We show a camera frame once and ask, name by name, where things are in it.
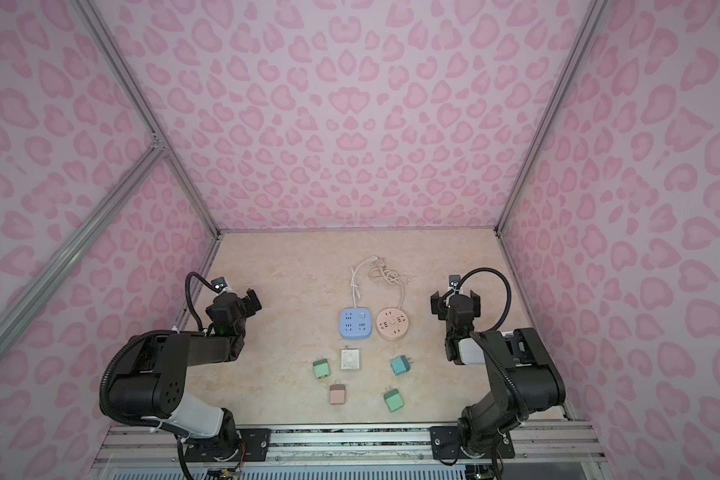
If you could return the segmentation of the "teal plug adapter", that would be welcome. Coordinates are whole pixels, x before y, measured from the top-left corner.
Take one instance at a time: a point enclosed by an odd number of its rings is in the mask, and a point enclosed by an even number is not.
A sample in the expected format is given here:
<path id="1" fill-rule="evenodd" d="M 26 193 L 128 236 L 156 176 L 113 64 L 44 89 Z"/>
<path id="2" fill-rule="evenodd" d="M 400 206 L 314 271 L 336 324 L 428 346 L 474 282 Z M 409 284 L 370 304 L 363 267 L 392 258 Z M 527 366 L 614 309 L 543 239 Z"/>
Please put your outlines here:
<path id="1" fill-rule="evenodd" d="M 390 367 L 395 376 L 400 376 L 411 370 L 411 362 L 406 356 L 401 355 L 390 361 Z"/>

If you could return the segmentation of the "pink plug adapter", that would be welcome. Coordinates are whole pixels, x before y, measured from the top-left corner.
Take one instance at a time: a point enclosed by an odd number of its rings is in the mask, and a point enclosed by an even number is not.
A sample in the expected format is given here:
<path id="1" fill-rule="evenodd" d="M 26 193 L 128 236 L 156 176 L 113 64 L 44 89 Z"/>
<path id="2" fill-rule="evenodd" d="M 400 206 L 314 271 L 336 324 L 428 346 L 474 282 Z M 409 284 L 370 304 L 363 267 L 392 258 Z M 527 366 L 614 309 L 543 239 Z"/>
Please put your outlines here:
<path id="1" fill-rule="evenodd" d="M 328 401 L 332 406 L 344 405 L 346 403 L 347 393 L 344 384 L 336 383 L 329 386 Z"/>

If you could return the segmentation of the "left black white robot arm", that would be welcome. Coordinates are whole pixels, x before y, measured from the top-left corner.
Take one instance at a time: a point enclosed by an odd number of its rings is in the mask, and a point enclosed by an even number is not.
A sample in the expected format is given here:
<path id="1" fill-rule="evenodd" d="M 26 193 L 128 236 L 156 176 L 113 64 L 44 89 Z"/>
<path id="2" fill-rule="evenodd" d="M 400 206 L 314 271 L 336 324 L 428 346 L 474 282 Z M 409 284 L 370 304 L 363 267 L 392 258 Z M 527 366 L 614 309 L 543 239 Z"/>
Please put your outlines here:
<path id="1" fill-rule="evenodd" d="M 191 367 L 234 362 L 245 345 L 247 320 L 262 304 L 248 289 L 240 296 L 222 277 L 195 271 L 184 281 L 196 329 L 153 330 L 131 337 L 113 356 L 99 385 L 99 408 L 111 420 L 165 431 L 178 441 L 178 457 L 238 460 L 244 443 L 233 414 L 186 391 Z"/>

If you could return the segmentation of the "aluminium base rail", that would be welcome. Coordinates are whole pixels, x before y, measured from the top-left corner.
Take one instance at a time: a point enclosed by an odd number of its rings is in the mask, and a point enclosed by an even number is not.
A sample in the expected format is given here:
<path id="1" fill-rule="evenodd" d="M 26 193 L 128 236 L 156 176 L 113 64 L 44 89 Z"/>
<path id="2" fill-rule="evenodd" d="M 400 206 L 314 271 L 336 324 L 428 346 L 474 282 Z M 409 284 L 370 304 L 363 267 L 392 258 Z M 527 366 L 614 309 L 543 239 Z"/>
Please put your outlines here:
<path id="1" fill-rule="evenodd" d="M 469 453 L 453 423 L 242 425 L 245 467 L 415 466 L 595 463 L 605 459 L 585 421 L 532 420 Z"/>

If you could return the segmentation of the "pink round power strip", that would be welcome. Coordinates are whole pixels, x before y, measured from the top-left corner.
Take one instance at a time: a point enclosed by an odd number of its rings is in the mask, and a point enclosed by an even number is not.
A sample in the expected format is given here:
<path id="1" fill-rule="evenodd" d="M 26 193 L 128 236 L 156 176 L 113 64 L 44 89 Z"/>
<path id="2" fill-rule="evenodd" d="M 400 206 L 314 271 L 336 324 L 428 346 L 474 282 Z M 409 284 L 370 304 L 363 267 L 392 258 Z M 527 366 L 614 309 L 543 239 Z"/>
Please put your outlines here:
<path id="1" fill-rule="evenodd" d="M 400 308 L 385 308 L 376 318 L 376 329 L 381 338 L 398 341 L 405 337 L 410 328 L 408 315 Z"/>

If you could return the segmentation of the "white square plug adapter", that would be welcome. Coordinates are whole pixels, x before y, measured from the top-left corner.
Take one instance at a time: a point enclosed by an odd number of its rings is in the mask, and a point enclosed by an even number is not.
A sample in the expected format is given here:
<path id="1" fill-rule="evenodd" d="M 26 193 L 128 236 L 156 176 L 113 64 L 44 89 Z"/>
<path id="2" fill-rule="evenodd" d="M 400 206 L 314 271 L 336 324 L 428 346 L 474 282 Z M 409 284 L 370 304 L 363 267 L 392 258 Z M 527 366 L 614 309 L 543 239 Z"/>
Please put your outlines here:
<path id="1" fill-rule="evenodd" d="M 340 369 L 342 371 L 358 371 L 361 369 L 360 350 L 345 348 L 340 353 Z"/>

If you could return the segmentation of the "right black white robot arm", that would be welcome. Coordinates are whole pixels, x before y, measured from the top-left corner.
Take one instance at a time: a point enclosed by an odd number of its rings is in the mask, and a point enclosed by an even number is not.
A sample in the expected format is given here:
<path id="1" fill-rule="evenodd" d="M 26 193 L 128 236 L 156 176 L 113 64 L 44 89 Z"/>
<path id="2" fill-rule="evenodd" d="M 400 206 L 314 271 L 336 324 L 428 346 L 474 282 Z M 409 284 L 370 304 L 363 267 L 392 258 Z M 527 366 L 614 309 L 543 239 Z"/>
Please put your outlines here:
<path id="1" fill-rule="evenodd" d="M 462 292 L 466 281 L 479 273 L 496 276 L 505 288 L 505 305 L 493 326 L 478 331 L 480 296 Z M 432 456 L 445 466 L 461 459 L 489 459 L 495 474 L 503 461 L 515 456 L 511 431 L 531 415 L 561 406 L 566 389 L 561 374 L 538 332 L 530 327 L 502 332 L 512 303 L 508 279 L 491 267 L 449 277 L 449 290 L 430 297 L 431 312 L 445 323 L 444 348 L 448 361 L 459 365 L 484 364 L 489 391 L 462 410 L 453 426 L 429 429 Z"/>

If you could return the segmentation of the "light green plug adapter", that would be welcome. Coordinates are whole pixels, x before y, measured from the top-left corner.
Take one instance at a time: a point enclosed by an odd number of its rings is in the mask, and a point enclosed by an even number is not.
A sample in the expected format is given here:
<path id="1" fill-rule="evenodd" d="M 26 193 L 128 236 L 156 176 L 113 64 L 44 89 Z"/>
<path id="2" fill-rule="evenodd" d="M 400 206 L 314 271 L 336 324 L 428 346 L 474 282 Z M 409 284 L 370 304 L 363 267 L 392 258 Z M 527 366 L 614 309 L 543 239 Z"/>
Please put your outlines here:
<path id="1" fill-rule="evenodd" d="M 319 359 L 312 364 L 313 374 L 316 379 L 321 380 L 331 375 L 330 364 L 327 359 Z"/>

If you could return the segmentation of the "diagonal aluminium frame bar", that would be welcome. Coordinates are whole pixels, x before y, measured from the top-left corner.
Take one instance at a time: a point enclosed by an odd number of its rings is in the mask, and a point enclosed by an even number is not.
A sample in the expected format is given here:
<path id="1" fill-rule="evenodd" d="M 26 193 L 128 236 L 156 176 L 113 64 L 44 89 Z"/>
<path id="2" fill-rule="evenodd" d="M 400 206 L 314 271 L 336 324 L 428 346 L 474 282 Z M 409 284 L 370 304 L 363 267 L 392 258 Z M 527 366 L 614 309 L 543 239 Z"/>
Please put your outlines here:
<path id="1" fill-rule="evenodd" d="M 0 362 L 164 156 L 151 145 L 0 315 Z"/>

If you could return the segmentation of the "blue square power strip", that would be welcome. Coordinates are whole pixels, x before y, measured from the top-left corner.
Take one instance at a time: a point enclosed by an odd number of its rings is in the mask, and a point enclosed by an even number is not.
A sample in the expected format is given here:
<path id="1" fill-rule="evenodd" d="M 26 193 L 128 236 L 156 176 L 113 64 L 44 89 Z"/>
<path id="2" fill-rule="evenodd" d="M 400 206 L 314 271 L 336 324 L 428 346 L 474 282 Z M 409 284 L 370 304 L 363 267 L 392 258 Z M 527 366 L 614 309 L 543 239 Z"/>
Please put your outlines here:
<path id="1" fill-rule="evenodd" d="M 339 315 L 339 334 L 344 340 L 364 340 L 372 333 L 371 312 L 365 307 L 343 309 Z"/>

